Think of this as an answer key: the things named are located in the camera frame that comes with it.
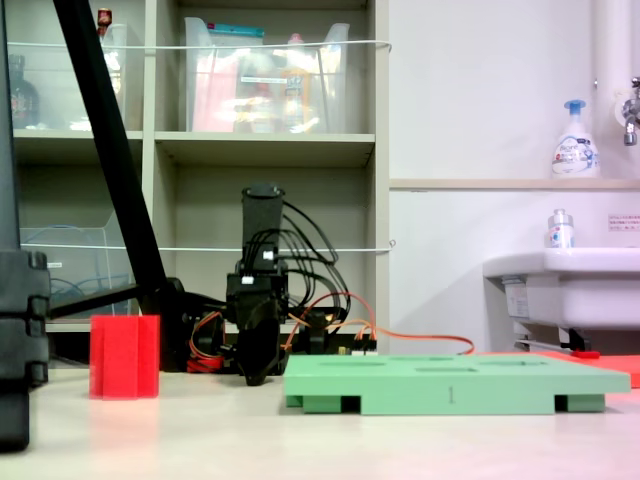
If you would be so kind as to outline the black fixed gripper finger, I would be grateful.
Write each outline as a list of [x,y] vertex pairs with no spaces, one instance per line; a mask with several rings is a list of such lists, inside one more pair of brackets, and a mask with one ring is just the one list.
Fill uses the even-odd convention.
[[238,364],[248,385],[262,385],[280,351],[280,311],[262,304],[245,312],[239,324]]

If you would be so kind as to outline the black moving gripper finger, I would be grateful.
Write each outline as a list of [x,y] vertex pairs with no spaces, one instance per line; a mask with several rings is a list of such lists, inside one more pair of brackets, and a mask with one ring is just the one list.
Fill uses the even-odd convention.
[[280,325],[279,339],[278,339],[278,352],[276,361],[272,366],[273,373],[284,373],[287,362],[289,359],[289,349],[287,347],[289,333],[283,330],[283,326]]

